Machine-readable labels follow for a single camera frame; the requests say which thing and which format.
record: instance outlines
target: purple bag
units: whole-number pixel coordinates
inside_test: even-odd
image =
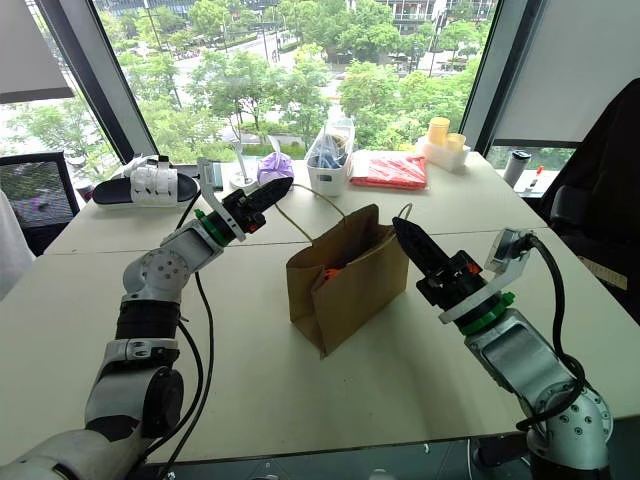
[[[269,135],[269,140],[275,152],[270,153],[258,162],[258,183],[264,185],[276,178],[293,178],[293,163],[291,157],[280,151],[280,143]]]

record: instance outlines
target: red plastic bag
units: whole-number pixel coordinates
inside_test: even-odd
[[[362,187],[420,190],[427,186],[427,161],[412,152],[360,150],[352,155],[351,183]]]

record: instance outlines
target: white cable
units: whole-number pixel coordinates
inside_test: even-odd
[[[471,439],[467,440],[467,472],[469,472],[469,480],[473,480],[471,475]]]

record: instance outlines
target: white box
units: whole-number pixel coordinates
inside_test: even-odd
[[[425,137],[420,138],[416,146],[416,152],[422,153],[427,162],[438,165],[450,172],[455,172],[464,167],[464,162],[470,151],[471,148],[465,145],[461,152],[454,152],[446,147],[427,142]]]

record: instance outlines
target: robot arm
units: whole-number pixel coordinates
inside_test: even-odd
[[[586,385],[575,359],[554,350],[508,308],[514,295],[501,293],[522,273],[539,240],[523,231],[500,233],[485,266],[496,275],[487,283],[466,252],[449,258],[417,225],[400,218],[393,223],[400,245],[425,274],[418,290],[445,310],[440,320],[456,324],[498,385],[518,397],[529,417],[518,428],[527,431],[534,478],[610,478],[606,442],[613,422],[606,403]]]
[[[183,382],[176,328],[189,276],[265,224],[262,212],[288,192],[292,179],[269,182],[248,197],[237,190],[222,204],[201,164],[202,194],[214,207],[165,238],[125,270],[115,339],[89,395],[85,428],[56,435],[0,468],[1,480],[118,480],[155,439],[180,419]]]

